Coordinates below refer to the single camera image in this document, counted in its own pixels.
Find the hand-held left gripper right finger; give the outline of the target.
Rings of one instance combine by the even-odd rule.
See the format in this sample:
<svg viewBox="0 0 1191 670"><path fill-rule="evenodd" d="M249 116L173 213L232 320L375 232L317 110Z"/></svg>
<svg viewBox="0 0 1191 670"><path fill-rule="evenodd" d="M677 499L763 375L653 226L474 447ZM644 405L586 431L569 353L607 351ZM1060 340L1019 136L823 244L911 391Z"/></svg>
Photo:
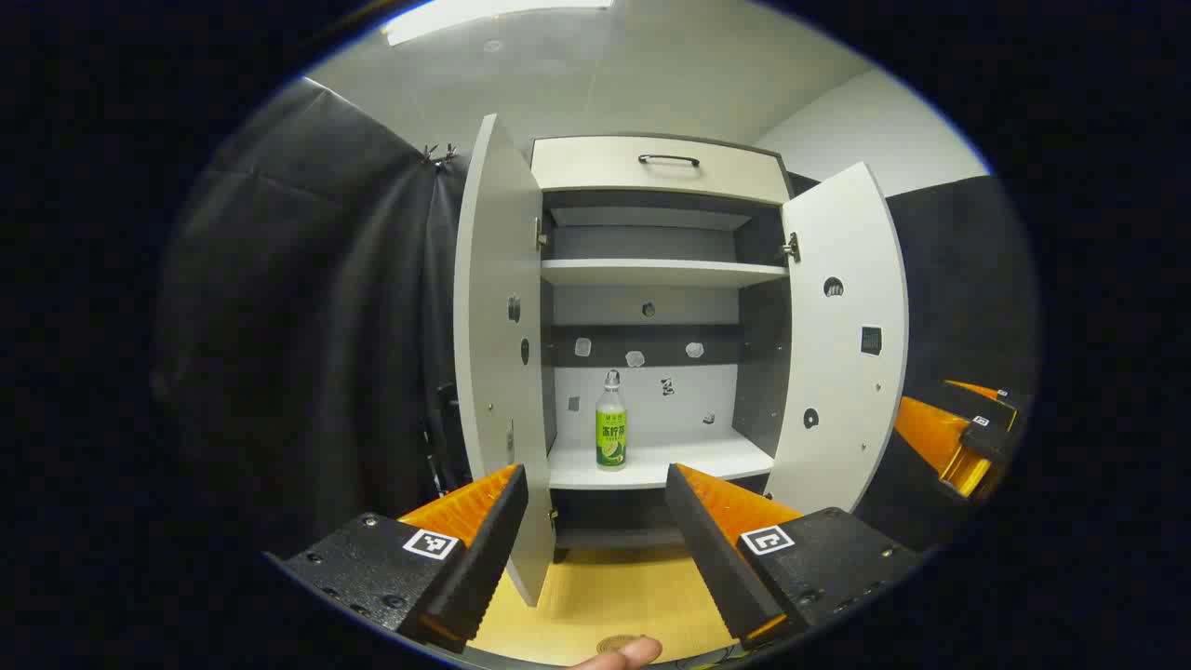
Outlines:
<svg viewBox="0 0 1191 670"><path fill-rule="evenodd" d="M902 586L924 561L837 506L802 514L684 463L668 467L665 500L742 649L837 624Z"/></svg>

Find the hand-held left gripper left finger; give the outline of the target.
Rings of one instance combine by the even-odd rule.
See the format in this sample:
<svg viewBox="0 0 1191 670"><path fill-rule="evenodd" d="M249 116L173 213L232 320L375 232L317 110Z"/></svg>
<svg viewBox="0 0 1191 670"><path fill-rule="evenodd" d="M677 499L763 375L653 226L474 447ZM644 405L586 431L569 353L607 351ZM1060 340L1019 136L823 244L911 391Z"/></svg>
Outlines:
<svg viewBox="0 0 1191 670"><path fill-rule="evenodd" d="M336 610L460 653L478 635L528 497L525 467L511 463L404 516L350 518L272 564Z"/></svg>

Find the white cabinet door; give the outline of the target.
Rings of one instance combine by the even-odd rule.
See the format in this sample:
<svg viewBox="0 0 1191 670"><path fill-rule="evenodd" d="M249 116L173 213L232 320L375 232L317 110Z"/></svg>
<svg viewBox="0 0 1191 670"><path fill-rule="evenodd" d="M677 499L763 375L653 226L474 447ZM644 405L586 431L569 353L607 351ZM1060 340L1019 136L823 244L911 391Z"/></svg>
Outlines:
<svg viewBox="0 0 1191 670"><path fill-rule="evenodd" d="M782 203L791 330L769 493L802 514L852 512L893 432L909 292L888 202L859 162Z"/></svg>
<svg viewBox="0 0 1191 670"><path fill-rule="evenodd" d="M505 572L529 607L555 550L542 386L542 190L495 114L482 118L459 217L453 347L470 474L511 463L528 503Z"/></svg>

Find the round brown coaster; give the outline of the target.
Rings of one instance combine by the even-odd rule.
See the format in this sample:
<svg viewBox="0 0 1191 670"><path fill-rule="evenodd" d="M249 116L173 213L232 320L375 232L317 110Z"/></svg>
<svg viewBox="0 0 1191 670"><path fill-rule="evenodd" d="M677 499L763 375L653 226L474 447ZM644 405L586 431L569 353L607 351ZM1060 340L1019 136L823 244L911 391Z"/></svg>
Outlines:
<svg viewBox="0 0 1191 670"><path fill-rule="evenodd" d="M600 656L621 656L631 664L650 664L662 652L662 644L651 635L610 635L596 649Z"/></svg>

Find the green label plastic bottle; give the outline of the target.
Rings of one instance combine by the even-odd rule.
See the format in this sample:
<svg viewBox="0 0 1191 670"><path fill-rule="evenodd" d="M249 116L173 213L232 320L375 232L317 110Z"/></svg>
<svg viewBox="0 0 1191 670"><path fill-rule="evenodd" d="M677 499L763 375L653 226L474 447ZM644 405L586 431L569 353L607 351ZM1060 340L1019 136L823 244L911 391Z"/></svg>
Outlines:
<svg viewBox="0 0 1191 670"><path fill-rule="evenodd" d="M621 372L609 369L596 402L596 465L600 468L622 468L628 459L628 409L621 384Z"/></svg>

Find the white cabinet shelf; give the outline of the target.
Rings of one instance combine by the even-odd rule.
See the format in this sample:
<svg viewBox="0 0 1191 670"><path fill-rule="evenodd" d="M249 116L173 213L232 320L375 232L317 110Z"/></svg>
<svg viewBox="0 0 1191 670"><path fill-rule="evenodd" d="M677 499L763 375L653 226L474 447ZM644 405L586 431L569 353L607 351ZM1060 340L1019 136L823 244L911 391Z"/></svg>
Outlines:
<svg viewBox="0 0 1191 670"><path fill-rule="evenodd" d="M774 459L732 428L630 434L625 467L596 465L596 438L559 436L549 457L553 490L649 490L666 486L672 463L719 478L768 474Z"/></svg>
<svg viewBox="0 0 1191 670"><path fill-rule="evenodd" d="M721 261L557 259L542 262L542 278L555 286L662 286L747 288L790 278L782 267Z"/></svg>

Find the white and grey cabinet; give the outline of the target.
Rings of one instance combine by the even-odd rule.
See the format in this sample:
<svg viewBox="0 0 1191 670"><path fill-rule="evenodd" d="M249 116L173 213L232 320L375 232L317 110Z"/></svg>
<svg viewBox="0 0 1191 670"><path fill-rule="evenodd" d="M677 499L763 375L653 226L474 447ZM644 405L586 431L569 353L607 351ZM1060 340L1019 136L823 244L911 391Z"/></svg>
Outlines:
<svg viewBox="0 0 1191 670"><path fill-rule="evenodd" d="M541 267L557 259L676 259L788 270L781 207L663 192L542 190L548 228ZM663 288L542 278L542 309L547 458L559 436L596 438L596 402L609 369L617 369L628 444L638 432L732 428L774 459L790 374L790 280ZM769 474L728 481L762 493ZM573 550L680 543L663 488L550 488L551 563Z"/></svg>

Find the black backdrop cloth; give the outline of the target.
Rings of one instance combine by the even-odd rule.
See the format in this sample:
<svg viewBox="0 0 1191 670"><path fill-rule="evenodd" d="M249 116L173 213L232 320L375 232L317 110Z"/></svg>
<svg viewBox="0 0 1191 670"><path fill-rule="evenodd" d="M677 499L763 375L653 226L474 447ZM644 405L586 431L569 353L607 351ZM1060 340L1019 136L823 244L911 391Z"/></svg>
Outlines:
<svg viewBox="0 0 1191 670"><path fill-rule="evenodd" d="M285 556L363 512L412 512L467 482L450 278L464 162L420 164L407 140L303 79L222 142L181 209L158 308L156 394L183 470L249 551ZM908 262L908 392L943 378L1037 387L1037 273L1000 183L888 198ZM928 483L894 433L854 514L925 550L973 505Z"/></svg>

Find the ceiling light panel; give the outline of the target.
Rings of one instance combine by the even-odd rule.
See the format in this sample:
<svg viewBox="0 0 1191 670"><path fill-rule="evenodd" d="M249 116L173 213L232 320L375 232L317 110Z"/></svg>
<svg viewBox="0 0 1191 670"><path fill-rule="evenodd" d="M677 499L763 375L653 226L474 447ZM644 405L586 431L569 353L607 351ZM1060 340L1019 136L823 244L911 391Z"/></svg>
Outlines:
<svg viewBox="0 0 1191 670"><path fill-rule="evenodd" d="M604 11L615 0L428 0L426 4L395 14L381 32L388 46L399 46L423 35L456 27L467 21L535 11Z"/></svg>

